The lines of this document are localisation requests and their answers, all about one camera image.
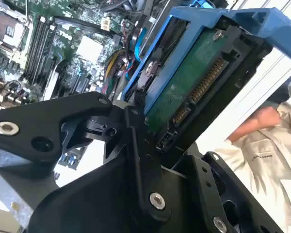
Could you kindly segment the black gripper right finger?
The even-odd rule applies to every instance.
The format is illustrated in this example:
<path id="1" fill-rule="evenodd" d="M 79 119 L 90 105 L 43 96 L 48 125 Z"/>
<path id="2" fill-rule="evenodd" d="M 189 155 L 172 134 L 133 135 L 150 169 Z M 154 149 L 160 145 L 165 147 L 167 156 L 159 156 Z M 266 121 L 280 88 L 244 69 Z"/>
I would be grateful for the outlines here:
<path id="1" fill-rule="evenodd" d="M 201 233 L 280 233 L 282 230 L 215 152 L 184 155 L 174 166 L 189 183 Z"/>

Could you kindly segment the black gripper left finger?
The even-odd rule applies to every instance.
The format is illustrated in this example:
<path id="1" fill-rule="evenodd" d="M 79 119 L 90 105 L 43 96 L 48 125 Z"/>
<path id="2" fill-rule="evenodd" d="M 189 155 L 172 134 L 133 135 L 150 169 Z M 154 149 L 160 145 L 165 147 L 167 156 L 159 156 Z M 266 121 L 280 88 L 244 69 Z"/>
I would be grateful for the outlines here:
<path id="1" fill-rule="evenodd" d="M 0 110 L 0 167 L 25 178 L 44 178 L 67 151 L 97 139 L 106 163 L 125 148 L 151 148 L 145 98 L 120 108 L 89 92 Z"/>

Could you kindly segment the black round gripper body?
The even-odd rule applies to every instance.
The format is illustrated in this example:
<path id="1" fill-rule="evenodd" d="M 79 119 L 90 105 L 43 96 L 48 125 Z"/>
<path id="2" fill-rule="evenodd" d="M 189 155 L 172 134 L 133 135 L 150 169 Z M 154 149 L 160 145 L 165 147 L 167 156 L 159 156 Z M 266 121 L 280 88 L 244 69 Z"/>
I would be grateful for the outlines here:
<path id="1" fill-rule="evenodd" d="M 30 233 L 194 233 L 189 183 L 161 167 L 151 148 L 125 148 L 113 160 L 49 194 Z"/>

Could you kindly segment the person bare hand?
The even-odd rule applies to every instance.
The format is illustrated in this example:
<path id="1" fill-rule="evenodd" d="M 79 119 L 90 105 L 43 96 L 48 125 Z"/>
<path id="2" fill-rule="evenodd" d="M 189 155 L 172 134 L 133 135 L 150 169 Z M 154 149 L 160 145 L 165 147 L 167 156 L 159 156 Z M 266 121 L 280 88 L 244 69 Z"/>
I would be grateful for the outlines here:
<path id="1" fill-rule="evenodd" d="M 280 113 L 271 106 L 258 109 L 253 118 L 257 121 L 259 129 L 273 127 L 281 122 Z"/>

